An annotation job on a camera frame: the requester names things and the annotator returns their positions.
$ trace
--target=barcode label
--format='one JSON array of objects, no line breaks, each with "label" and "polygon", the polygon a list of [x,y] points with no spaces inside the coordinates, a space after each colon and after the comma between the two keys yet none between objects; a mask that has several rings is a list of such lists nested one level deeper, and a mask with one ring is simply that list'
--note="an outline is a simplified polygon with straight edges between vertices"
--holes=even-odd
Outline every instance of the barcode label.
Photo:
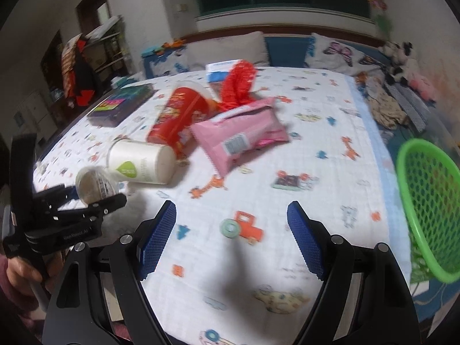
[{"label": "barcode label", "polygon": [[249,141],[244,133],[240,133],[225,140],[222,147],[227,155],[238,154],[249,149]]}]

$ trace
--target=green leaf logo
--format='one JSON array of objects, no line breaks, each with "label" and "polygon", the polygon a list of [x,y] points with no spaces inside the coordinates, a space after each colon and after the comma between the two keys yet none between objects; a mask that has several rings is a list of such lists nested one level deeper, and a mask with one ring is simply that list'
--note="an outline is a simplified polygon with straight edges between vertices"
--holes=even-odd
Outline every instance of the green leaf logo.
[{"label": "green leaf logo", "polygon": [[122,163],[116,170],[126,177],[135,178],[137,176],[136,167],[131,161]]}]

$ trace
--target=beige pillow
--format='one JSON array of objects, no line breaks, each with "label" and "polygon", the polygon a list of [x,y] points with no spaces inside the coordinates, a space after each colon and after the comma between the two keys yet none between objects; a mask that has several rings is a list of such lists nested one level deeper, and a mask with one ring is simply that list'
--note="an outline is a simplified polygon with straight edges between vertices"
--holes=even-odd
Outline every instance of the beige pillow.
[{"label": "beige pillow", "polygon": [[255,66],[270,66],[263,32],[210,39],[187,45],[190,71],[205,70],[210,63],[247,60]]}]

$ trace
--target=pink wet wipes pack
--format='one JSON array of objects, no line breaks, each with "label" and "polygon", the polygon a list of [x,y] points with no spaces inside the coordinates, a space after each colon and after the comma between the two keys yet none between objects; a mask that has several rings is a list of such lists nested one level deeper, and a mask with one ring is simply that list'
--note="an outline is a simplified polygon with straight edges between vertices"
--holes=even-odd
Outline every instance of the pink wet wipes pack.
[{"label": "pink wet wipes pack", "polygon": [[220,176],[229,173],[234,160],[243,152],[289,141],[286,129],[275,115],[274,104],[274,97],[264,98],[191,126],[195,139]]}]

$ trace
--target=blue gripper pad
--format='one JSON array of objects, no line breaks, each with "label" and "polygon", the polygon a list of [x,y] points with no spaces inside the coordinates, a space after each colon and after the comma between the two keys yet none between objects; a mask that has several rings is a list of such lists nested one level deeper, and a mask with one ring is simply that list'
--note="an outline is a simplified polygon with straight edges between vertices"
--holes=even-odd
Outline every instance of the blue gripper pad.
[{"label": "blue gripper pad", "polygon": [[166,201],[137,246],[140,280],[144,280],[150,272],[155,271],[175,224],[176,205]]},{"label": "blue gripper pad", "polygon": [[287,223],[289,228],[291,228],[291,232],[294,235],[308,269],[312,274],[316,274],[318,279],[324,281],[327,273],[324,267],[322,247],[318,244],[315,233],[311,229],[311,223],[314,221],[308,218],[302,206],[297,201],[291,202],[287,210]]}]

